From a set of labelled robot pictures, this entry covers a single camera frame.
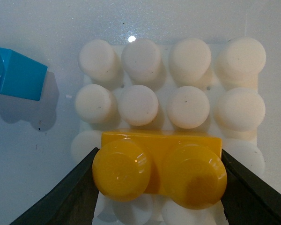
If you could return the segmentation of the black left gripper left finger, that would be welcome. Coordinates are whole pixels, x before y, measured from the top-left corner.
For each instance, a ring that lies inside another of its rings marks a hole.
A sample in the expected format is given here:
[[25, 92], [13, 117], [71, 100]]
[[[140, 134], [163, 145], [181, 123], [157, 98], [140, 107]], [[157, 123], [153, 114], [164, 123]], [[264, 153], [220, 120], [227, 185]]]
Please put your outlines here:
[[94, 148], [47, 195], [15, 219], [13, 225], [91, 225], [98, 199], [92, 176]]

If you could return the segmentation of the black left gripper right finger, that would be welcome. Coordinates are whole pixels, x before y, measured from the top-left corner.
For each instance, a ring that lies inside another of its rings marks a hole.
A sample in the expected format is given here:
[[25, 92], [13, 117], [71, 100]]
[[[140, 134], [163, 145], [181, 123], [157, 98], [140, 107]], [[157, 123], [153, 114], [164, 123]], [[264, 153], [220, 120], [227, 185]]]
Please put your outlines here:
[[281, 194], [222, 150], [227, 187], [221, 202], [230, 225], [281, 225]]

